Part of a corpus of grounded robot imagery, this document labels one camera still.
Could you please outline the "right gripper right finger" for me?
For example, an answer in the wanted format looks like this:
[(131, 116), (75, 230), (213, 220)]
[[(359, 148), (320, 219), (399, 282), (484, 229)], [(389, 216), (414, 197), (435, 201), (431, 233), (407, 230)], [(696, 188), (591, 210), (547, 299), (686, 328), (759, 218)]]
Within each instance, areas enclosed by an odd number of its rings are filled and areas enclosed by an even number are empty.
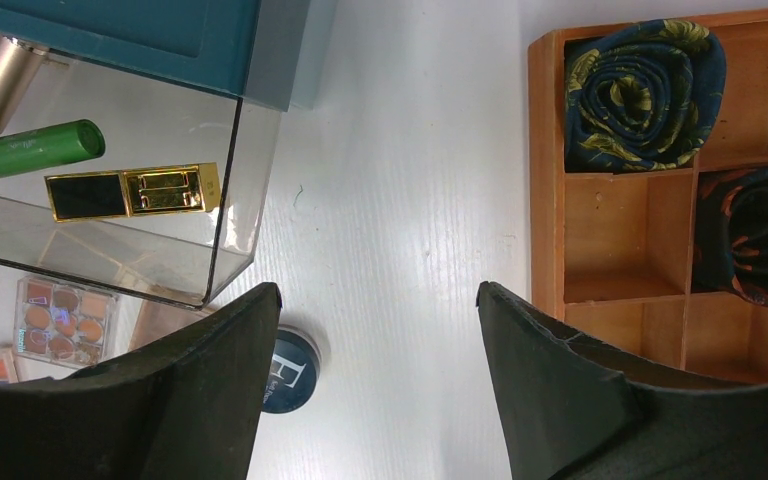
[(768, 384), (609, 345), (503, 285), (476, 297), (516, 479), (768, 479)]

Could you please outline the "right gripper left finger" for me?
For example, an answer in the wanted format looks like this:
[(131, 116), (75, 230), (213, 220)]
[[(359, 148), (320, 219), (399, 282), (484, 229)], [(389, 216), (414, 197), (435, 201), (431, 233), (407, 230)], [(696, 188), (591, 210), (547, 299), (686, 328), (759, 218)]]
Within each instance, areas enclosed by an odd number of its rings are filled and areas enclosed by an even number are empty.
[(282, 308), (272, 282), (63, 379), (0, 386), (0, 479), (243, 479)]

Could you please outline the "black and gold lipstick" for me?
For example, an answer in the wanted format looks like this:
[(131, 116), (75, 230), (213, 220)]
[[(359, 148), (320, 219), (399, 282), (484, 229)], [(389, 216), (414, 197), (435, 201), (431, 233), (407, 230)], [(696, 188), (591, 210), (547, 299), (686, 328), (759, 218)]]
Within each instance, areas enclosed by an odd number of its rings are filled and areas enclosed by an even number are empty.
[(45, 184), (57, 222), (204, 213), (221, 200), (215, 163), (47, 176)]

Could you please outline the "green lipstick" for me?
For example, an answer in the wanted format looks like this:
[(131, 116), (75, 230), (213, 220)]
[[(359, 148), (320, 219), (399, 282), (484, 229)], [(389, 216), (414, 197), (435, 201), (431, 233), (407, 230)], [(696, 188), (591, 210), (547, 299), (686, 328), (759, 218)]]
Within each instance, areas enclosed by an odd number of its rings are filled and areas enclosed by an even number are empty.
[(99, 158), (106, 141), (87, 119), (0, 137), (0, 178)]

